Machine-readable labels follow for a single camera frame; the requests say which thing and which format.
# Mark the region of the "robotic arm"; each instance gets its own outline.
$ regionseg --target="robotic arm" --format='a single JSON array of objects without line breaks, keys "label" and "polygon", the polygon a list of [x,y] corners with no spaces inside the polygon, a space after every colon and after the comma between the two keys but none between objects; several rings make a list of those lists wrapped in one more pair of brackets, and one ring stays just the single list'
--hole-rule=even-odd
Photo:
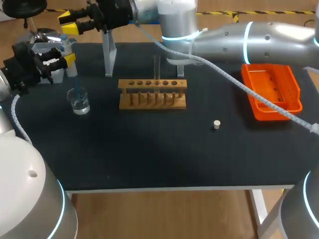
[{"label": "robotic arm", "polygon": [[[85,16],[88,22],[76,20]],[[164,45],[213,62],[292,64],[319,69],[319,27],[301,27],[278,22],[230,24],[199,32],[195,0],[99,0],[59,17],[67,34],[83,34],[96,28],[107,32],[132,21],[135,24],[160,20]],[[171,64],[190,60],[167,54]]]},{"label": "robotic arm", "polygon": [[[75,54],[62,57],[61,52],[52,48],[42,55],[29,50],[25,43],[12,46],[14,56],[3,61],[0,69],[0,102],[11,97],[11,91],[17,89],[20,94],[27,94],[28,87],[40,82],[40,78],[47,78],[53,84],[52,71],[66,69],[75,60]],[[56,62],[44,65],[44,61],[59,59]]]}]

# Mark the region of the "water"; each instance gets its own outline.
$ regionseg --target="water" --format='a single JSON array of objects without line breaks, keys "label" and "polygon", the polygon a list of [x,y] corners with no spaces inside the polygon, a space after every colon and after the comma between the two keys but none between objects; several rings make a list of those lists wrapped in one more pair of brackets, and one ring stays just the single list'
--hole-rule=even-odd
[{"label": "water", "polygon": [[89,100],[87,98],[76,100],[72,104],[72,108],[74,113],[77,115],[85,115],[88,111],[90,111]]}]

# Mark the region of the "glass beaker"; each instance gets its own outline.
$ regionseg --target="glass beaker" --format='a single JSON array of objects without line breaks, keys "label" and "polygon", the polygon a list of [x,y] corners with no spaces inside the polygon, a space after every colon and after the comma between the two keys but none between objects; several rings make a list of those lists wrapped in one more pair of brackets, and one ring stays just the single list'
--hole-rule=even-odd
[{"label": "glass beaker", "polygon": [[85,115],[90,111],[88,94],[85,88],[72,88],[67,93],[67,99],[70,101],[74,113]]}]

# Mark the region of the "black table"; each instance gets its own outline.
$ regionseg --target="black table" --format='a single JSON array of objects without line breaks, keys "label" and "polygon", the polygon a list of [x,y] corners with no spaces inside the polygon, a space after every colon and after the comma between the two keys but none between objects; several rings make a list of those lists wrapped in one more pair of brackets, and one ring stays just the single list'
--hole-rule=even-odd
[{"label": "black table", "polygon": [[[70,79],[30,89],[17,104],[20,123],[66,190],[294,185],[316,166],[317,135],[290,121],[256,121],[247,94],[206,66],[185,67],[187,110],[119,111],[118,79],[152,79],[160,52],[151,43],[117,49],[109,79],[101,44],[74,45],[87,115],[75,115],[66,99]],[[176,75],[162,63],[163,78]],[[242,80],[240,65],[220,66]],[[293,71],[299,116],[318,122],[317,90],[305,70]]]}]

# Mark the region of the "orange tray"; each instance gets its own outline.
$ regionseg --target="orange tray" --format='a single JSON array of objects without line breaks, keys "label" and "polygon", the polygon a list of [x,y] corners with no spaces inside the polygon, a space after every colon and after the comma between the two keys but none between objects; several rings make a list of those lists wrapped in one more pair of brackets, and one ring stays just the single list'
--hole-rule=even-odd
[{"label": "orange tray", "polygon": [[[243,64],[241,74],[247,87],[293,115],[303,109],[300,89],[289,66]],[[288,120],[254,97],[248,95],[248,99],[257,120]]]}]

